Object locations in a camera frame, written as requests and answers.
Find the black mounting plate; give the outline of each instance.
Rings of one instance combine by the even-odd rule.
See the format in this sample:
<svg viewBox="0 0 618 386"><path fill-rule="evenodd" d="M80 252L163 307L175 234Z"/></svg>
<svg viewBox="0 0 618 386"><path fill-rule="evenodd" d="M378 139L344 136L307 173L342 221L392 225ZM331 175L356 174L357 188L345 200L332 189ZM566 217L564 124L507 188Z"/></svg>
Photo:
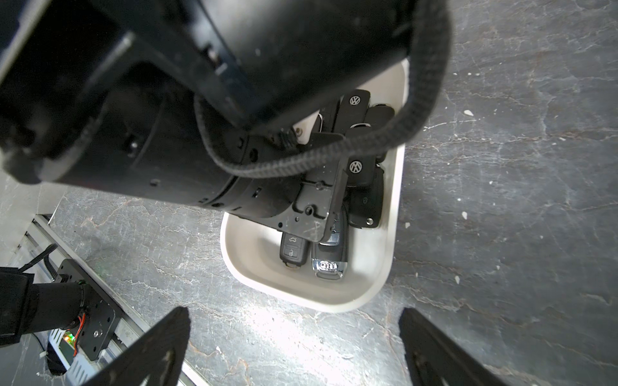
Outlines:
<svg viewBox="0 0 618 386"><path fill-rule="evenodd" d="M81 349L91 361L99 357L101 350L108 346L114 331L118 326L122 310L118 304L95 283L94 280L73 259L65 259L58 274L69 278L68 282L85 281L90 290L85 294L86 322L77 339L78 350ZM73 335L77 334L79 326L70 329Z"/></svg>
<svg viewBox="0 0 618 386"><path fill-rule="evenodd" d="M303 151L343 139L341 134L312 133ZM332 214L341 208L347 184L347 157L309 170L302 179L296 200L282 213L267 218L245 217L306 240L319 242L331 228Z"/></svg>

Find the car key fob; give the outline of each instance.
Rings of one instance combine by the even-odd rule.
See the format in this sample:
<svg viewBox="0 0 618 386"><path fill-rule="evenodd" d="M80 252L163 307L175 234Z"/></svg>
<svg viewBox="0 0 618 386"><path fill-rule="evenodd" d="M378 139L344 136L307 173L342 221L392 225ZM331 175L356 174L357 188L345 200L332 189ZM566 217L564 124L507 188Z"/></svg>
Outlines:
<svg viewBox="0 0 618 386"><path fill-rule="evenodd" d="M308 240L302 237L283 232L281 236L281 246L279 247L279 258L285 265L300 267L307 262L309 255Z"/></svg>
<svg viewBox="0 0 618 386"><path fill-rule="evenodd" d="M387 104L377 104L367 109L365 114L365 122L371 125L373 130L379 130L382 126L386 125L388 121L395 116L395 110ZM386 153L376 156L376 163L382 163Z"/></svg>
<svg viewBox="0 0 618 386"><path fill-rule="evenodd" d="M332 132L345 134L350 126L364 122L370 96L367 90L354 90L345 94L339 105Z"/></svg>
<svg viewBox="0 0 618 386"><path fill-rule="evenodd" d="M355 228L376 228L382 216L384 171L375 167L373 183L364 189L350 190L349 224Z"/></svg>
<svg viewBox="0 0 618 386"><path fill-rule="evenodd" d="M347 210L334 214L335 221L328 239L312 243L311 265L313 272L321 279L339 280L347 267L348 224Z"/></svg>
<svg viewBox="0 0 618 386"><path fill-rule="evenodd" d="M373 127L368 124L352 125L345 133L346 138L354 138L371 133ZM366 188L373 183L373 174L376 167L376 156L352 156L348 158L348 181L349 188Z"/></svg>
<svg viewBox="0 0 618 386"><path fill-rule="evenodd" d="M315 124L311 132L332 133L332 128L335 124L337 110L339 109L339 100L327 104L320 109L320 113L315 120Z"/></svg>

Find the black cylindrical motor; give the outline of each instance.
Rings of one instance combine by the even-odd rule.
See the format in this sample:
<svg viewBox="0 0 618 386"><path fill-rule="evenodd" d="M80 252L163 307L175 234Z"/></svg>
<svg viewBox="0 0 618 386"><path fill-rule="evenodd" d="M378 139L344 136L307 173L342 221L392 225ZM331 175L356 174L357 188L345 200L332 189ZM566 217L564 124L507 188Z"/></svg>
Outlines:
<svg viewBox="0 0 618 386"><path fill-rule="evenodd" d="M221 115L207 129L235 162L285 157L281 130L404 58L411 6L54 0L0 79L4 167L26 183L274 216L300 177L256 182L217 167L192 95Z"/></svg>
<svg viewBox="0 0 618 386"><path fill-rule="evenodd" d="M85 287L77 282L33 284L23 334L66 328L80 312Z"/></svg>

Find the green led light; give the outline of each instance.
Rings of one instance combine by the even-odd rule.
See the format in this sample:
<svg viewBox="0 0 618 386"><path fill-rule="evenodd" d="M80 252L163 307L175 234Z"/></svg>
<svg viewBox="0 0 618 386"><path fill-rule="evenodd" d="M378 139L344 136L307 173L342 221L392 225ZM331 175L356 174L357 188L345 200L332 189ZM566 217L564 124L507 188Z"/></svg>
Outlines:
<svg viewBox="0 0 618 386"><path fill-rule="evenodd" d="M62 339L70 344L72 347L75 347L75 336L70 331L65 331Z"/></svg>

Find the volkswagen logo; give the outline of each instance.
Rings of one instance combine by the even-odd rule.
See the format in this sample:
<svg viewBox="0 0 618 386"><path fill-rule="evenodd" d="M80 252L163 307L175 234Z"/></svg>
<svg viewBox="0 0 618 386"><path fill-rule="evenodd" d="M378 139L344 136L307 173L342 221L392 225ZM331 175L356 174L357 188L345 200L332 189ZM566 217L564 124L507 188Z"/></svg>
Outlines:
<svg viewBox="0 0 618 386"><path fill-rule="evenodd" d="M350 162L350 171L354 174L360 173L363 170L363 163L360 161Z"/></svg>
<svg viewBox="0 0 618 386"><path fill-rule="evenodd" d="M360 97L358 95L355 95L353 97L350 98L350 104L353 106L356 106L360 103Z"/></svg>

